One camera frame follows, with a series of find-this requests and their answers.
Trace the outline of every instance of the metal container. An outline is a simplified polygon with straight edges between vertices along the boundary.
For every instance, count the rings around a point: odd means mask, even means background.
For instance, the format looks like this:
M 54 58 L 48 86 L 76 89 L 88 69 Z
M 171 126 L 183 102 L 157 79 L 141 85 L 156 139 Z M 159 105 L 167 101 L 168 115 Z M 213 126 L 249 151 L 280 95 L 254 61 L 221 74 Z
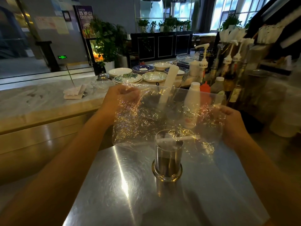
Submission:
M 182 146 L 183 141 L 177 141 L 179 137 L 174 130 L 165 129 L 155 136 L 155 160 L 152 171 L 161 181 L 174 182 L 182 175 Z

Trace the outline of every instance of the black cabinet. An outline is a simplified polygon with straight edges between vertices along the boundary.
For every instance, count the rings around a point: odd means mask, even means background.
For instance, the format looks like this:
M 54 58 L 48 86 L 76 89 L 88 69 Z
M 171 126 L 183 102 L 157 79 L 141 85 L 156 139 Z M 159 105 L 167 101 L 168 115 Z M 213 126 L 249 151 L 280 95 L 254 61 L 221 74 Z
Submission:
M 132 50 L 142 61 L 175 58 L 190 54 L 192 31 L 132 33 Z

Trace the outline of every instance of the black cabinet panel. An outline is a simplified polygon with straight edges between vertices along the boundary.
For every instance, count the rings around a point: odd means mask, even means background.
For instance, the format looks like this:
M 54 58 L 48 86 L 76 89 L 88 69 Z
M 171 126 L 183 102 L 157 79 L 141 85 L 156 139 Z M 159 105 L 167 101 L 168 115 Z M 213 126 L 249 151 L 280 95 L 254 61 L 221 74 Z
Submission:
M 158 37 L 158 57 L 172 56 L 173 35 Z
M 138 53 L 140 59 L 155 57 L 155 37 L 138 37 Z
M 175 55 L 188 54 L 190 35 L 176 35 Z

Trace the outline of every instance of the window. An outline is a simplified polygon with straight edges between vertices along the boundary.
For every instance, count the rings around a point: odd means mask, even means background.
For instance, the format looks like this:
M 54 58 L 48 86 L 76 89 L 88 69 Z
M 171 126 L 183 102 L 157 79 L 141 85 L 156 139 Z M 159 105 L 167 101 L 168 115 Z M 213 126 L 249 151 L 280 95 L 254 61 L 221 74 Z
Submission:
M 196 22 L 193 22 L 192 15 L 194 11 L 199 11 L 199 6 L 199 0 L 179 0 L 179 2 L 172 2 L 171 0 L 140 0 L 140 17 L 137 17 L 136 21 L 147 19 L 150 23 L 156 21 L 158 24 L 160 21 L 164 22 L 165 18 L 173 16 L 180 21 L 190 20 L 191 28 L 194 29 Z
M 210 31 L 216 31 L 228 18 L 229 14 L 237 14 L 244 27 L 247 22 L 268 2 L 269 0 L 216 0 Z

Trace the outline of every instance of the exit sign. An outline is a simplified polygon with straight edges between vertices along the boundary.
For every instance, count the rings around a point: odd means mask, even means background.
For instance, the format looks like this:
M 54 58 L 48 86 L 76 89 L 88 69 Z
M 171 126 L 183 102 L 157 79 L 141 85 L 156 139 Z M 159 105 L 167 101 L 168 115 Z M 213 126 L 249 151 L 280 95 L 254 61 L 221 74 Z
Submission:
M 58 56 L 58 59 L 66 59 L 66 58 L 67 58 L 67 56 L 65 56 L 65 55 Z

